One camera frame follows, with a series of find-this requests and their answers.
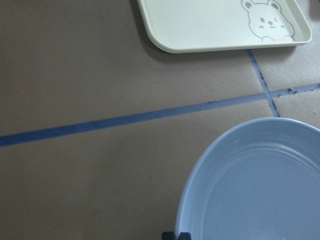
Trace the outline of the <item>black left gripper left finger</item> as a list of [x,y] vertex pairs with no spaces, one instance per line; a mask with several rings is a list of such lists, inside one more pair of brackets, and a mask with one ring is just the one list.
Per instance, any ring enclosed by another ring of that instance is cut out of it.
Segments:
[[163,232],[162,240],[175,240],[175,233],[173,231]]

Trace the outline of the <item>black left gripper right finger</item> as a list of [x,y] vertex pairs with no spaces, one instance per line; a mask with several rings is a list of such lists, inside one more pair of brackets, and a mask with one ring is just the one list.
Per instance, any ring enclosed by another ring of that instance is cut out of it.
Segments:
[[179,234],[179,240],[191,240],[191,234],[189,232],[181,232]]

